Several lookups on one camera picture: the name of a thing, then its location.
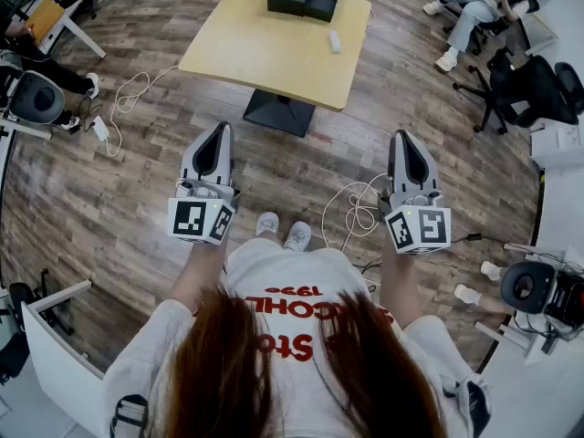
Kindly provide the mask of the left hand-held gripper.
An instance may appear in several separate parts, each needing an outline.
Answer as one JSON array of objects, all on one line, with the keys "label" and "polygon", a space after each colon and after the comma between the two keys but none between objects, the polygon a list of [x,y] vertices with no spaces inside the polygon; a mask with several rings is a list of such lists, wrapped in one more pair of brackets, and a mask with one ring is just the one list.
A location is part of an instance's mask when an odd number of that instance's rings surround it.
[{"label": "left hand-held gripper", "polygon": [[235,137],[230,123],[218,123],[191,143],[182,157],[182,178],[168,200],[168,236],[210,245],[224,241],[240,199],[240,191],[230,186],[234,167]]}]

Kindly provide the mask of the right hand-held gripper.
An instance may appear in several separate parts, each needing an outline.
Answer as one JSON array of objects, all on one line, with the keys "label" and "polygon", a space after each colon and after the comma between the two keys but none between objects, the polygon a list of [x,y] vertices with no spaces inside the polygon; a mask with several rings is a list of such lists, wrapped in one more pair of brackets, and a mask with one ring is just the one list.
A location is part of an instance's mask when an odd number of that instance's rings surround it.
[{"label": "right hand-held gripper", "polygon": [[[403,174],[420,187],[401,188]],[[419,255],[448,248],[452,241],[451,209],[438,183],[435,161],[409,132],[397,130],[391,138],[388,175],[392,187],[379,196],[379,216],[398,254]]]}]

